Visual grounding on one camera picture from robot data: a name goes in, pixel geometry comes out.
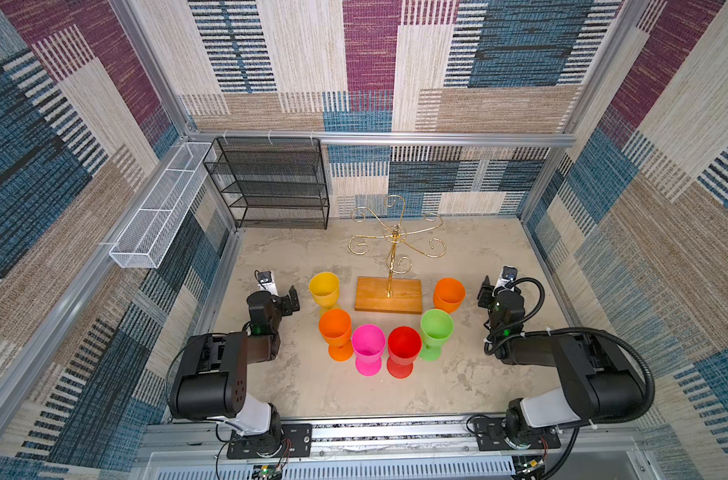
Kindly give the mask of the yellow plastic wine glass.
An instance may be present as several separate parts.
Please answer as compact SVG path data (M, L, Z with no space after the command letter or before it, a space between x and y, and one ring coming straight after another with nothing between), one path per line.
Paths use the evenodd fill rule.
M340 279L332 272L316 274L310 281L309 291L314 301L320 306L320 315L338 308L340 297Z

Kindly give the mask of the orange back wine glass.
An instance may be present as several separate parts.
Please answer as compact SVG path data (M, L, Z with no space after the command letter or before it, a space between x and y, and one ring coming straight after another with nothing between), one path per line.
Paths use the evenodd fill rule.
M454 278L442 278L435 287L433 302L437 309L453 313L459 309L466 297L464 285Z

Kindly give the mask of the orange wine glass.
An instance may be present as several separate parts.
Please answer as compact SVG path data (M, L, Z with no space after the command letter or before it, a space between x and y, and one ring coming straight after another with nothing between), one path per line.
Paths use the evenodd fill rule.
M332 309L324 313L319 322L319 331L329 345L329 356L337 362L345 362L353 354L352 319L342 309Z
M437 309L453 313L459 309L466 297L464 285L454 278L442 278L435 287L433 302Z

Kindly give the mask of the orange front wine glass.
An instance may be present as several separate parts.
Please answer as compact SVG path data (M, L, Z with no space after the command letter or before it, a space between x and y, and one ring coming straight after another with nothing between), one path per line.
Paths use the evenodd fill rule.
M319 322L319 331L329 345L329 356L337 362L345 362L353 354L352 319L342 309L332 309L324 313Z

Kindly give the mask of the green plastic wine glass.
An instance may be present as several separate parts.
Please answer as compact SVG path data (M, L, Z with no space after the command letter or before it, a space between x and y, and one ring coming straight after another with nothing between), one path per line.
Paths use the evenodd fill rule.
M454 320L444 310L430 309L421 318L420 332L423 347L419 356L425 361L436 361L454 332Z

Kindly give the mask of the pink plastic wine glass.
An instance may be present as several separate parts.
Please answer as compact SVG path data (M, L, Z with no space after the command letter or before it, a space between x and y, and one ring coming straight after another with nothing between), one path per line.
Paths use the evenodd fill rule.
M358 327L352 336L355 367L367 377L376 375L382 368L382 356L386 347L383 330L374 324Z

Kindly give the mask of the red plastic wine glass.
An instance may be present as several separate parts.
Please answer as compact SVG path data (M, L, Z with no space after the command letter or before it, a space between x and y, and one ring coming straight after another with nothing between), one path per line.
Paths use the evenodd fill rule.
M387 339L387 369L390 375L397 379L409 377L422 345L422 338L415 329L408 326L394 329Z

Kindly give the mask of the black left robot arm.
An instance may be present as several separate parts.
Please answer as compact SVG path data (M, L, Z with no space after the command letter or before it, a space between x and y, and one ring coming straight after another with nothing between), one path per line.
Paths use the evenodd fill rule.
M175 361L168 406L175 419L213 421L232 430L231 458L288 455L291 440L283 432L277 408L248 393L248 366L277 358L280 324L300 310L295 287L279 297L267 290L247 298L249 321L240 331L191 337Z

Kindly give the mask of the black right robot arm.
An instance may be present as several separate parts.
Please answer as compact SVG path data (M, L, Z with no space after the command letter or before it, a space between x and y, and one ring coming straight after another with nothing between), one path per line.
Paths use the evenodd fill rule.
M627 423L652 407L656 385L651 367L628 342L605 330L566 327L526 331L544 304L543 284L515 278L505 269L485 279L477 295L486 310L484 352L509 366L543 366L557 371L559 386L509 403L502 432L514 449L558 427Z

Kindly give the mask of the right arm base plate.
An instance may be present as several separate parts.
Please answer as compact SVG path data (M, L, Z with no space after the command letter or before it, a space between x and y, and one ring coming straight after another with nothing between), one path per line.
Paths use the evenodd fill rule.
M480 451L551 450L562 445L554 427L530 428L499 416L473 415L466 420L466 429Z

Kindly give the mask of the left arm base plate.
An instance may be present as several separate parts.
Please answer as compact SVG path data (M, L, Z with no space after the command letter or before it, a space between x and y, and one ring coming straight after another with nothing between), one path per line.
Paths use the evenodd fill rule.
M274 426L267 433L240 437L236 433L228 443L229 460L257 459L266 456L278 459L289 451L289 457L307 458L311 454L313 426L310 423L290 423Z

